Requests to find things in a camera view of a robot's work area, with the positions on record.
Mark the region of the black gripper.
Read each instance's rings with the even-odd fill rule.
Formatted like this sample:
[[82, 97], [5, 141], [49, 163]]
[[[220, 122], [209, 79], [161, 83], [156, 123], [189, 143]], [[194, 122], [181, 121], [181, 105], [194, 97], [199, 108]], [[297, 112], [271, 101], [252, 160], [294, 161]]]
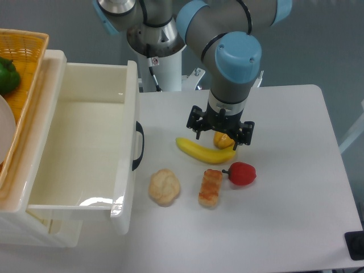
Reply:
[[206, 111], [194, 105], [187, 120], [187, 128], [196, 133], [200, 139], [203, 131], [213, 130], [227, 135], [234, 141], [233, 150], [238, 146], [251, 144], [255, 122], [241, 122], [243, 110], [229, 114], [227, 109], [213, 108], [208, 102]]

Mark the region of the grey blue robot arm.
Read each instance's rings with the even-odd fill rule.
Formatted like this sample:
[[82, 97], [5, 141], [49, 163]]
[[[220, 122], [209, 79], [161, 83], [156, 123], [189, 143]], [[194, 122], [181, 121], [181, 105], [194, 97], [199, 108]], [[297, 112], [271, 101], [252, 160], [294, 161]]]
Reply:
[[249, 145], [252, 121], [241, 115], [260, 68], [258, 30], [286, 18], [291, 1], [226, 1], [212, 8], [190, 1], [177, 14], [171, 1], [94, 1], [93, 7], [110, 34], [125, 32], [138, 58], [145, 92], [181, 91], [181, 54], [189, 47], [212, 75], [205, 110], [194, 106], [187, 127], [197, 135], [214, 130], [236, 146]]

